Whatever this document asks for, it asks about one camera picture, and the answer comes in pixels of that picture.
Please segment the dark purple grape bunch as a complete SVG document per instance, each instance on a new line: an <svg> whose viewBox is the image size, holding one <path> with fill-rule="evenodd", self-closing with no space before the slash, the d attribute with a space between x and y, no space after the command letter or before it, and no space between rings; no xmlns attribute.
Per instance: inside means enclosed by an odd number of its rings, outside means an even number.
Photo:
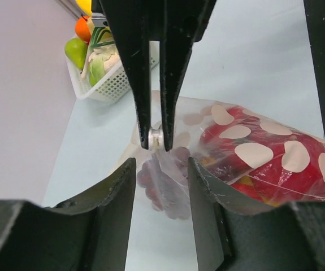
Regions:
<svg viewBox="0 0 325 271"><path fill-rule="evenodd" d="M145 189L152 207L165 212L170 219L190 218L188 195L188 158L190 151L178 147L169 152L164 149L150 155L137 172L137 183Z"/></svg>

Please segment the clear zip top bag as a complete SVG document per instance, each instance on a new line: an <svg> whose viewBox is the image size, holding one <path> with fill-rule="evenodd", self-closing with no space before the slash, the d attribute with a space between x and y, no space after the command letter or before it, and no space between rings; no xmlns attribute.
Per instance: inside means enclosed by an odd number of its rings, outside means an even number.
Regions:
<svg viewBox="0 0 325 271"><path fill-rule="evenodd" d="M181 97L174 146L145 150L134 129L122 158L137 163L137 183L152 207L171 219L190 217L188 159L218 180L271 206L325 201L325 140L244 107Z"/></svg>

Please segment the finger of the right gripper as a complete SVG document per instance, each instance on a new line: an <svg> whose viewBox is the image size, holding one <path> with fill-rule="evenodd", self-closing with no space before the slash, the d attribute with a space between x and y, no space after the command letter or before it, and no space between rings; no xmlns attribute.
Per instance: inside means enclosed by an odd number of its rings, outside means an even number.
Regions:
<svg viewBox="0 0 325 271"><path fill-rule="evenodd" d="M194 43L200 41L215 0L163 1L160 38L161 117L164 147L173 147L175 110Z"/></svg>
<svg viewBox="0 0 325 271"><path fill-rule="evenodd" d="M135 100L141 147L151 127L150 45L147 1L101 1Z"/></svg>

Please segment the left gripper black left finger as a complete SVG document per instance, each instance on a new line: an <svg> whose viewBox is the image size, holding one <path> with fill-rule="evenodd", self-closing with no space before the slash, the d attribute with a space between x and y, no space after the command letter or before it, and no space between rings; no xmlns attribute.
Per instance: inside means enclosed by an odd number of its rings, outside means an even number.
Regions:
<svg viewBox="0 0 325 271"><path fill-rule="evenodd" d="M124 270L136 161L55 207L0 199L0 270Z"/></svg>

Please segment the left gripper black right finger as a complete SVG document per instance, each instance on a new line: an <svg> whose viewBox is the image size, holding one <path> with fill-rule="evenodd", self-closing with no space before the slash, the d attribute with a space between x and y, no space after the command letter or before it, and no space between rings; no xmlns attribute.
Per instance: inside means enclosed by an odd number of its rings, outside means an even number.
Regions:
<svg viewBox="0 0 325 271"><path fill-rule="evenodd" d="M325 270L325 202L272 207L188 163L199 270Z"/></svg>

